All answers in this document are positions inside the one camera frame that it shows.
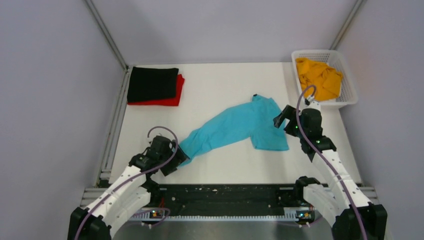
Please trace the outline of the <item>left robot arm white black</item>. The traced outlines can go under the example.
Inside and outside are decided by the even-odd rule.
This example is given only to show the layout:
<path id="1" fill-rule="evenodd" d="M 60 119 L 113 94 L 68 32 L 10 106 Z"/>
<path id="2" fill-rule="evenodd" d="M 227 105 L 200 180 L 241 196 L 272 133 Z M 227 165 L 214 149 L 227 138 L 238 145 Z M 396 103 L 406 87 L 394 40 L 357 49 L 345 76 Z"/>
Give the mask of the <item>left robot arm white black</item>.
<path id="1" fill-rule="evenodd" d="M 110 240 L 137 211 L 160 202 L 160 186 L 152 175 L 167 176 L 188 159 L 178 140 L 157 135 L 134 155 L 118 179 L 86 207 L 70 215 L 67 239 Z"/>

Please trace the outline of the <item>turquoise t shirt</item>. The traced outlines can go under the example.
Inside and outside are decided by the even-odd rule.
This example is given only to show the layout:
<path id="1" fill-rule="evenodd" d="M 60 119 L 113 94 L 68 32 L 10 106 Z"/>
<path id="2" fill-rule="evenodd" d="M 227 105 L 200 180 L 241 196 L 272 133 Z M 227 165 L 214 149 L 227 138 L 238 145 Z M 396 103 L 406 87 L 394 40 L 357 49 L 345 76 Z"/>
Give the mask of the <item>turquoise t shirt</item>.
<path id="1" fill-rule="evenodd" d="M 180 142 L 179 147 L 186 155 L 181 166 L 214 149 L 248 138 L 256 150 L 289 150 L 284 130 L 276 128 L 273 122 L 281 111 L 273 98 L 259 94 L 253 95 L 250 102 L 225 109 Z"/>

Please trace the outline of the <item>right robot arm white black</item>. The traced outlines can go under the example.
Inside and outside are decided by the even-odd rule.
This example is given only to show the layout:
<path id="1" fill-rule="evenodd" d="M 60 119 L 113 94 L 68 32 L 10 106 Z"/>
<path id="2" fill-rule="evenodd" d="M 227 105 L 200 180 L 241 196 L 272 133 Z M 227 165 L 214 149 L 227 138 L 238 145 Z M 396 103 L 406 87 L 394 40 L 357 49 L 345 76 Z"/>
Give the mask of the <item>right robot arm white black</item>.
<path id="1" fill-rule="evenodd" d="M 383 240 L 388 213 L 382 204 L 366 196 L 342 164 L 333 141 L 323 135 L 318 103 L 303 110 L 287 105 L 273 119 L 276 128 L 287 121 L 286 134 L 299 138 L 301 150 L 324 177 L 324 187 L 314 177 L 299 177 L 293 200 L 299 206 L 311 204 L 331 226 L 335 240 Z"/>

